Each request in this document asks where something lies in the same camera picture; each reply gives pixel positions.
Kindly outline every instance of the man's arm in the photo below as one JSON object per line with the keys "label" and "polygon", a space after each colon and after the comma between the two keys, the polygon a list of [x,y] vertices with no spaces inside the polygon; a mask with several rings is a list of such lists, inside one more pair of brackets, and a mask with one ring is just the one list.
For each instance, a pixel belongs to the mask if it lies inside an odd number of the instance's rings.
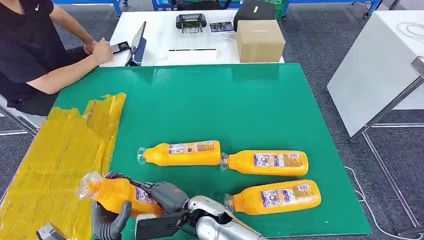
{"label": "man's arm", "polygon": [[55,94],[64,87],[80,80],[98,65],[109,62],[113,56],[109,43],[103,38],[94,47],[92,55],[75,64],[53,70],[35,80],[27,82],[27,84],[46,94]]}
{"label": "man's arm", "polygon": [[65,10],[60,6],[54,4],[53,11],[50,13],[50,18],[53,22],[64,27],[73,35],[77,36],[84,43],[84,50],[87,54],[93,53],[94,46],[97,44],[96,41],[87,33],[87,31]]}

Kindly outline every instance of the white cable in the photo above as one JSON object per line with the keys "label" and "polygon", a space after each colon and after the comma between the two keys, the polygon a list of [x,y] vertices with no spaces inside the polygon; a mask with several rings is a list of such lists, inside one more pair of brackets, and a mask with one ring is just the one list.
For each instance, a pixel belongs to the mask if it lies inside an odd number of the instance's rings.
{"label": "white cable", "polygon": [[[132,61],[134,62],[134,63],[136,63],[136,64],[146,64],[146,63],[148,63],[148,62],[150,62],[150,56],[147,56],[146,57],[146,60],[145,61],[142,61],[142,62],[138,62],[138,61],[136,61],[136,60],[134,60],[134,56],[135,56],[135,54],[134,55],[132,55]],[[164,59],[166,59],[167,57],[162,57],[161,59],[158,59],[158,60],[156,60],[156,61],[161,61],[161,60],[164,60]]]}
{"label": "white cable", "polygon": [[136,64],[146,64],[146,63],[148,63],[149,62],[149,60],[150,60],[150,56],[147,56],[146,57],[146,61],[142,61],[142,62],[138,62],[138,61],[136,61],[136,60],[134,60],[134,56],[135,56],[135,54],[133,54],[132,55],[132,61],[134,62],[134,63],[136,63]]}
{"label": "white cable", "polygon": [[346,169],[349,169],[350,171],[352,171],[353,177],[355,178],[355,182],[358,185],[360,192],[358,190],[354,190],[354,191],[361,196],[362,199],[360,199],[359,202],[364,202],[365,203],[366,207],[369,210],[369,213],[371,213],[372,219],[374,220],[375,226],[377,226],[378,230],[380,230],[382,233],[384,233],[384,234],[386,234],[388,236],[391,236],[391,237],[397,238],[397,239],[403,239],[403,240],[421,240],[423,238],[423,233],[420,233],[421,236],[419,238],[407,238],[407,237],[401,237],[401,236],[396,236],[396,235],[390,234],[390,233],[384,231],[383,229],[381,229],[381,227],[377,223],[376,216],[374,216],[374,213],[371,210],[370,205],[368,204],[367,200],[365,199],[365,193],[362,190],[361,185],[359,184],[359,181],[358,181],[357,175],[355,174],[355,171],[352,168],[348,167],[348,166],[344,166],[344,167]]}
{"label": "white cable", "polygon": [[[401,32],[408,38],[415,39],[424,43],[424,25],[416,22],[400,22],[396,25],[397,30]],[[411,27],[420,28],[423,31],[423,34],[414,32],[411,30]]]}

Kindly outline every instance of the robotic arm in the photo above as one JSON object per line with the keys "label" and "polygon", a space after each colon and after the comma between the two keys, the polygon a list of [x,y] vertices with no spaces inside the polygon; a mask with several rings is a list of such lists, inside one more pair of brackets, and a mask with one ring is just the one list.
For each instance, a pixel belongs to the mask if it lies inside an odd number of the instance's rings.
{"label": "robotic arm", "polygon": [[[169,182],[136,182],[121,174],[106,174],[109,178],[127,178],[133,185],[146,191],[163,209],[164,215],[141,214],[136,218],[135,240],[171,237],[178,230],[197,236],[199,240],[266,240],[237,219],[222,204],[206,196],[189,198],[180,188]],[[126,202],[119,214],[109,212],[94,201],[91,209],[93,235],[100,240],[120,240],[131,212]],[[185,229],[188,224],[196,234]],[[37,231],[40,240],[64,240],[50,223]]]}
{"label": "robotic arm", "polygon": [[136,223],[136,240],[170,237],[178,229],[192,234],[183,225],[196,229],[199,240],[266,240],[222,204],[206,196],[188,196],[169,182],[142,183],[142,187],[164,209],[164,216],[142,218]]}
{"label": "robotic arm", "polygon": [[208,197],[190,198],[187,208],[195,222],[199,240],[266,240],[222,204]]}

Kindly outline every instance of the orange bottle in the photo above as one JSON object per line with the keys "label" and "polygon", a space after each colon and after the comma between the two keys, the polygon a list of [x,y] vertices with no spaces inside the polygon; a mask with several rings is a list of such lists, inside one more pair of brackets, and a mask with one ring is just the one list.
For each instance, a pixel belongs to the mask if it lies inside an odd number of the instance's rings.
{"label": "orange bottle", "polygon": [[161,143],[155,147],[140,147],[137,153],[140,164],[159,166],[219,165],[221,148],[219,141],[199,141],[179,144]]}
{"label": "orange bottle", "polygon": [[155,214],[162,216],[164,210],[143,189],[134,186],[126,178],[104,178],[96,171],[87,173],[79,183],[77,196],[92,198],[106,210],[119,213],[125,201],[131,201],[131,216]]}
{"label": "orange bottle", "polygon": [[236,154],[222,153],[221,169],[242,174],[303,176],[308,172],[308,157],[295,150],[243,150]]}
{"label": "orange bottle", "polygon": [[310,209],[320,203],[321,194],[317,184],[306,179],[252,186],[239,194],[226,194],[224,197],[228,210],[249,215]]}

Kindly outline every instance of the bottle label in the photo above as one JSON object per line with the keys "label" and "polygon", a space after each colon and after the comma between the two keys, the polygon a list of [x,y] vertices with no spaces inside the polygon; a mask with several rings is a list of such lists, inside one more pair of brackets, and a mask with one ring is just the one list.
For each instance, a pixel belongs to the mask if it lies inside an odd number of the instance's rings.
{"label": "bottle label", "polygon": [[213,141],[199,141],[194,144],[194,150],[196,152],[206,152],[215,150],[215,144]]}
{"label": "bottle label", "polygon": [[182,154],[193,152],[207,152],[215,150],[213,141],[199,141],[195,143],[179,143],[169,145],[169,154]]}
{"label": "bottle label", "polygon": [[275,153],[255,153],[253,154],[255,167],[301,167],[303,161],[299,153],[275,154]]}
{"label": "bottle label", "polygon": [[171,144],[169,145],[168,152],[169,154],[192,153],[193,148],[186,143]]}
{"label": "bottle label", "polygon": [[260,192],[262,204],[265,208],[281,205],[310,202],[316,199],[314,191],[309,184],[299,184],[292,189],[272,189]]}
{"label": "bottle label", "polygon": [[147,192],[137,186],[135,187],[135,199],[148,204],[152,204],[154,202]]}

